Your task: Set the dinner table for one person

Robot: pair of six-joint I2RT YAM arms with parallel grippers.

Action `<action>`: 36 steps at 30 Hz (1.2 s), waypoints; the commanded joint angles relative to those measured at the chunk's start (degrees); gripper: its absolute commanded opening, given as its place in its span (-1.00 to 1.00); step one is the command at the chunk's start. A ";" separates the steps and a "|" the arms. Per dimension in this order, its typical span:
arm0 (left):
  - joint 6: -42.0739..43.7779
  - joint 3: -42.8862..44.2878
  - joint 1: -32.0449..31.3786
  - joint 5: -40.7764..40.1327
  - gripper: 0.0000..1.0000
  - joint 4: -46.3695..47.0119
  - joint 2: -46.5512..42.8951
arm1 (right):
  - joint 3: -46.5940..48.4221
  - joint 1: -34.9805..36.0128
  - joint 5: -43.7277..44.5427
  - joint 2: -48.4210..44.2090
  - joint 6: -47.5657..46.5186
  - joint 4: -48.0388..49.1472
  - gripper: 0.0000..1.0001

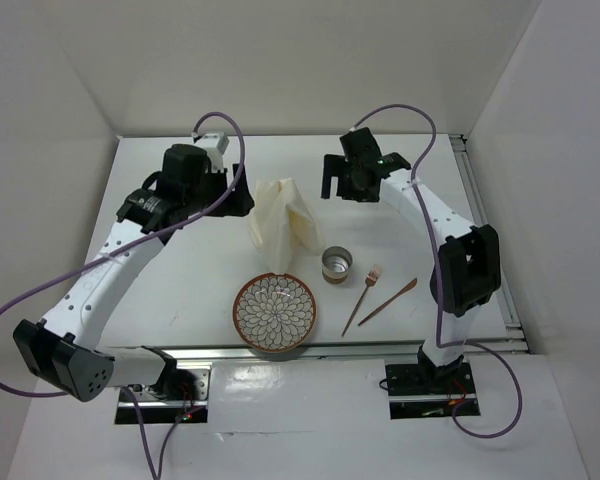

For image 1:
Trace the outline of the cream cloth placemat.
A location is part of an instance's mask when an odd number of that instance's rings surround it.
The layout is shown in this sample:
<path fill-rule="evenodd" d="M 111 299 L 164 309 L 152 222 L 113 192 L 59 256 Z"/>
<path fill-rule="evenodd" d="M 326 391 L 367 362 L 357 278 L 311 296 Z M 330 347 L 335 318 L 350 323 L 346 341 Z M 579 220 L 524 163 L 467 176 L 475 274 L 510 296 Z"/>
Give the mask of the cream cloth placemat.
<path fill-rule="evenodd" d="M 325 248 L 318 217 L 292 178 L 258 180 L 248 220 L 251 240 L 275 274 L 287 272 L 298 247 L 313 255 Z"/>

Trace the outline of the metal cup with cork base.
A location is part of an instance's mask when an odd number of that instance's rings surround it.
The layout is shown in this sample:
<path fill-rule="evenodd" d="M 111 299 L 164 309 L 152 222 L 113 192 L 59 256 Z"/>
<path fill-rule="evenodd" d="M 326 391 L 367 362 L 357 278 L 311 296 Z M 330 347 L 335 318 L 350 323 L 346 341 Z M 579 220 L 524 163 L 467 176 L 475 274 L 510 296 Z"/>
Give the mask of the metal cup with cork base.
<path fill-rule="evenodd" d="M 330 284 L 346 281 L 353 266 L 353 256 L 344 247 L 328 247 L 321 257 L 322 276 Z"/>

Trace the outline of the copper fork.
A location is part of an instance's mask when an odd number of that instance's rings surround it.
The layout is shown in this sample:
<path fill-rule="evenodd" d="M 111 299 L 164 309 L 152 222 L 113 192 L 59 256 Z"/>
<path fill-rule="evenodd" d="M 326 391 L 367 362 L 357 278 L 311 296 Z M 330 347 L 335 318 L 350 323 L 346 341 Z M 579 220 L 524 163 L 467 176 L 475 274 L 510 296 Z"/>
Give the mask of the copper fork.
<path fill-rule="evenodd" d="M 364 289 L 363 289 L 360 297 L 358 298 L 349 318 L 346 321 L 346 324 L 341 332 L 341 337 L 344 337 L 346 335 L 347 331 L 349 330 L 355 316 L 357 315 L 357 313 L 365 299 L 366 294 L 377 283 L 381 274 L 382 274 L 382 267 L 379 264 L 374 264 L 365 278 Z"/>

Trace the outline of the patterned ceramic plate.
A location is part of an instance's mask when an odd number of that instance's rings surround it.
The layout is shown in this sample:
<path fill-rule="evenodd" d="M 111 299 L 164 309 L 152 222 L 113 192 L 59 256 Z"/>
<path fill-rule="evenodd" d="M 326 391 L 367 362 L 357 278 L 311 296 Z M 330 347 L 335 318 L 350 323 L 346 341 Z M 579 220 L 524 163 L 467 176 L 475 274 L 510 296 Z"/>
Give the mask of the patterned ceramic plate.
<path fill-rule="evenodd" d="M 232 309 L 240 338 L 265 353 L 284 353 L 300 346 L 310 336 L 316 318 L 313 293 L 289 274 L 252 278 L 239 290 Z"/>

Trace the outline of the copper knife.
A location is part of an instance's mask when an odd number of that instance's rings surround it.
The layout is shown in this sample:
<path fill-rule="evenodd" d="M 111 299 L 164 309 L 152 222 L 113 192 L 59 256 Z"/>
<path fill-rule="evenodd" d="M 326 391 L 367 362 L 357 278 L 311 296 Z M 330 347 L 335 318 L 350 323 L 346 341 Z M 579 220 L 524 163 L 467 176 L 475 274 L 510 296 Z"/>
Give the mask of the copper knife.
<path fill-rule="evenodd" d="M 373 311 L 371 311 L 368 315 L 366 315 L 357 324 L 357 326 L 360 327 L 360 326 L 364 325 L 365 323 L 367 323 L 368 321 L 370 321 L 375 316 L 377 316 L 379 313 L 381 313 L 383 310 L 385 310 L 389 305 L 391 305 L 399 297 L 401 297 L 405 293 L 408 293 L 409 291 L 411 291 L 417 285 L 417 283 L 418 283 L 418 279 L 417 278 L 412 279 L 401 290 L 399 290 L 398 292 L 396 292 L 393 296 L 391 296 L 389 299 L 387 299 L 385 302 L 383 302 L 381 305 L 379 305 L 377 308 L 375 308 Z"/>

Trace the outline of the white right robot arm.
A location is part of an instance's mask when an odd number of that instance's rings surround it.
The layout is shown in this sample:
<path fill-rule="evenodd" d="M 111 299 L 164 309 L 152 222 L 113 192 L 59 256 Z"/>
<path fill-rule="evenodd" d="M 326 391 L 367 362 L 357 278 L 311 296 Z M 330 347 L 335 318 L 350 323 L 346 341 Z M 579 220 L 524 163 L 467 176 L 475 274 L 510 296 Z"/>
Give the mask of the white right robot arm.
<path fill-rule="evenodd" d="M 465 343 L 479 312 L 501 287 L 499 237 L 476 226 L 427 187 L 396 152 L 384 154 L 367 127 L 340 137 L 341 155 L 323 161 L 321 197 L 331 195 L 358 203 L 384 202 L 419 228 L 433 247 L 429 288 L 437 305 L 434 334 L 417 353 L 416 379 L 428 392 L 449 383 L 464 359 Z"/>

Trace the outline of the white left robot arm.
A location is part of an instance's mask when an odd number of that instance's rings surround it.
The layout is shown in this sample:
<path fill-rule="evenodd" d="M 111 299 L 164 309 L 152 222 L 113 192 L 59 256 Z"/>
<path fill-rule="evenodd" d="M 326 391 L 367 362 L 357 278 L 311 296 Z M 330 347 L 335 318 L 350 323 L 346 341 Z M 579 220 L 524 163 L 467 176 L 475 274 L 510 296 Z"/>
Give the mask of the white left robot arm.
<path fill-rule="evenodd" d="M 228 144 L 225 135 L 212 133 L 167 149 L 161 170 L 149 175 L 118 209 L 96 266 L 82 273 L 38 322 L 18 324 L 13 338 L 35 376 L 81 402 L 107 387 L 135 384 L 164 399 L 179 383 L 193 379 L 156 347 L 106 350 L 99 342 L 119 302 L 181 222 L 202 211 L 244 217 L 253 208 L 245 176 L 236 167 L 224 166 Z M 235 186 L 227 183 L 229 172 Z"/>

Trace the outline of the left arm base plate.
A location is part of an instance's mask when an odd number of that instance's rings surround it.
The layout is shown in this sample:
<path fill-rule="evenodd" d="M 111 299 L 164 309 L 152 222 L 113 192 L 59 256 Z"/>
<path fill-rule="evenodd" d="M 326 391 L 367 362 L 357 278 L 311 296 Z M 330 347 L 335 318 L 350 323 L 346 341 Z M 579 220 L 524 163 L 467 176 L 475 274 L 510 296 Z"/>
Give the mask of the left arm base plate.
<path fill-rule="evenodd" d="M 120 392 L 116 402 L 114 424 L 138 425 L 132 399 L 140 407 L 147 425 L 169 425 L 183 415 L 182 424 L 206 424 L 212 365 L 208 361 L 179 360 L 178 368 L 188 373 L 170 393 L 146 385 L 130 385 L 129 393 Z"/>

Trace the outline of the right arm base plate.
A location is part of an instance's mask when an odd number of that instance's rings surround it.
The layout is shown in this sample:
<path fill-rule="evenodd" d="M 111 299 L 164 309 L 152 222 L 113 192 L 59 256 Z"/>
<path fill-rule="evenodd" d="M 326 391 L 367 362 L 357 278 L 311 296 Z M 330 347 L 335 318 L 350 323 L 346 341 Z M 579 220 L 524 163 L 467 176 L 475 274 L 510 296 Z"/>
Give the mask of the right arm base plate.
<path fill-rule="evenodd" d="M 388 364 L 378 382 L 388 395 L 392 420 L 480 416 L 472 369 L 464 362 L 458 371 L 437 383 L 428 383 L 416 364 Z"/>

